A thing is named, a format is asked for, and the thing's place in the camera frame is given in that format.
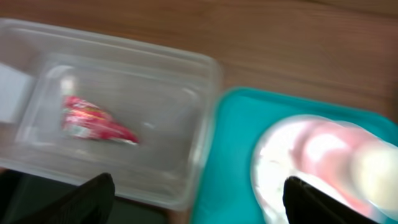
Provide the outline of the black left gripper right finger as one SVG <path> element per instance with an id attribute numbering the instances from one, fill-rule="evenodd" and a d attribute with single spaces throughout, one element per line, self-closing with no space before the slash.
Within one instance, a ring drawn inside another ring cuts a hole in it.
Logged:
<path id="1" fill-rule="evenodd" d="M 290 224 L 377 224 L 296 176 L 285 180 L 282 201 Z"/>

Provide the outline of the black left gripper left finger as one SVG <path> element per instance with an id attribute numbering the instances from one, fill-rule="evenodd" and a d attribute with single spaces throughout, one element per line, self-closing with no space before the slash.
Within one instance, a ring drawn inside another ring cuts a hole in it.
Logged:
<path id="1" fill-rule="evenodd" d="M 102 173 L 18 224 L 105 224 L 113 208 L 115 185 Z"/>

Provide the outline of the large pink plate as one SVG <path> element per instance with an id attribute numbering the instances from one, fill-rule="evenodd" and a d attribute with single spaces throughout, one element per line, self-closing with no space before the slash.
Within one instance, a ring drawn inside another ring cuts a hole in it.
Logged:
<path id="1" fill-rule="evenodd" d="M 284 182 L 287 178 L 296 176 L 312 185 L 313 179 L 297 169 L 290 154 L 299 131 L 298 122 L 312 118 L 326 119 L 319 116 L 293 116 L 283 119 L 268 129 L 255 147 L 251 162 L 251 185 L 267 223 L 289 223 L 282 201 Z M 397 222 L 397 219 L 391 219 L 383 212 L 381 213 L 384 215 L 383 220 L 369 219 L 377 223 Z"/>

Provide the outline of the small pink bowl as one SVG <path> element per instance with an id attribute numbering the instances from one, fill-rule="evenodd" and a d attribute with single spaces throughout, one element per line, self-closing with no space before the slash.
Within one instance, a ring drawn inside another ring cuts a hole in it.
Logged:
<path id="1" fill-rule="evenodd" d="M 297 169 L 309 175 L 323 193 L 375 221 L 384 219 L 353 182 L 351 162 L 366 146 L 382 143 L 369 131 L 350 123 L 326 119 L 298 122 L 298 134 L 290 154 Z"/>

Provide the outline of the cream paper cup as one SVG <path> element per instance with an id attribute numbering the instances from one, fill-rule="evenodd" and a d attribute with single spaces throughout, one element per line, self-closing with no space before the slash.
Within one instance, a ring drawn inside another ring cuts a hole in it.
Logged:
<path id="1" fill-rule="evenodd" d="M 359 193 L 391 219 L 397 219 L 397 147 L 370 142 L 352 156 L 350 172 Z"/>

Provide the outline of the red snack wrapper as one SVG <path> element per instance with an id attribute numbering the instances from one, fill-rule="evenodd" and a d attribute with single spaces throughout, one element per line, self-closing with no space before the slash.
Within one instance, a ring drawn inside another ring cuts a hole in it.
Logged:
<path id="1" fill-rule="evenodd" d="M 136 134 L 107 111 L 75 95 L 63 101 L 62 129 L 74 138 L 139 143 Z"/>

